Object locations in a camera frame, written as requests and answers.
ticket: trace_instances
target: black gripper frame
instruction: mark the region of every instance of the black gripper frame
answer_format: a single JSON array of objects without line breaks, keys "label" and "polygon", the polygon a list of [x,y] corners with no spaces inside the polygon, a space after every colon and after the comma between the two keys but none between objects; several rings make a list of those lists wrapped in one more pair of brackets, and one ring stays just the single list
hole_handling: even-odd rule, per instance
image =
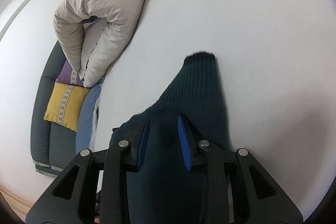
[{"label": "black gripper frame", "polygon": [[149,129],[149,117],[142,115],[125,140],[107,150],[78,153],[33,205],[26,224],[94,224],[100,170],[104,170],[100,223],[129,224],[126,172],[140,170]]},{"label": "black gripper frame", "polygon": [[271,175],[246,149],[221,149],[201,142],[182,115],[190,147],[191,172],[204,172],[205,183],[199,223],[229,224],[227,182],[231,183],[233,224],[302,224],[299,209]]}]

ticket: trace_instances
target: white mattress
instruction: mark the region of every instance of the white mattress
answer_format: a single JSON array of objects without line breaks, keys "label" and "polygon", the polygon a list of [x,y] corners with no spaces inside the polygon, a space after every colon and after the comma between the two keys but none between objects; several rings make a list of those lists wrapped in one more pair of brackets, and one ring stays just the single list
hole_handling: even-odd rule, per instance
[{"label": "white mattress", "polygon": [[146,0],[101,92],[95,149],[159,98],[187,55],[219,64],[233,150],[246,147],[306,219],[336,175],[335,0]]}]

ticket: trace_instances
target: folded comforter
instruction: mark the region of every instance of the folded comforter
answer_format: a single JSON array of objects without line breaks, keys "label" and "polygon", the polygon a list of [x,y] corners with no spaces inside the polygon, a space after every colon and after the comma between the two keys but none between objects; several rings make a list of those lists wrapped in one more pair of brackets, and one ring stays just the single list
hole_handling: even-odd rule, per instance
[{"label": "folded comforter", "polygon": [[[84,86],[92,87],[130,42],[145,0],[61,0],[54,28]],[[84,35],[83,20],[100,18]]]}]

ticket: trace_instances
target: metal screw head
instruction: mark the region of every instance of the metal screw head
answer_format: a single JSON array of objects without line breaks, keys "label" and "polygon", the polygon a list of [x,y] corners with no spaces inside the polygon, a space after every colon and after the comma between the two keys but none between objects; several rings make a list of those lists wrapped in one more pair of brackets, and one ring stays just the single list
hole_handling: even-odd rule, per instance
[{"label": "metal screw head", "polygon": [[241,156],[247,156],[248,155],[248,151],[244,148],[241,148],[238,150],[238,154],[241,155]]},{"label": "metal screw head", "polygon": [[207,146],[210,145],[210,143],[207,140],[201,140],[199,142],[199,145],[202,146],[202,147],[207,147]]},{"label": "metal screw head", "polygon": [[81,152],[80,152],[80,155],[82,157],[86,157],[90,154],[90,150],[89,149],[83,149]]},{"label": "metal screw head", "polygon": [[128,141],[127,140],[122,140],[119,142],[119,146],[120,147],[126,147],[128,145]]}]

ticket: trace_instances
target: wooden floor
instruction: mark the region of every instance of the wooden floor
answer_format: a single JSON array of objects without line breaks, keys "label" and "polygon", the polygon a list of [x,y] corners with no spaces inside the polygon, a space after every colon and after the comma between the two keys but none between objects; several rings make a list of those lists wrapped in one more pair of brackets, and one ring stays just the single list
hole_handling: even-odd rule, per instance
[{"label": "wooden floor", "polygon": [[18,197],[17,195],[11,193],[8,189],[0,185],[0,192],[13,209],[13,211],[22,219],[25,220],[26,215],[30,208],[33,206],[32,203]]}]

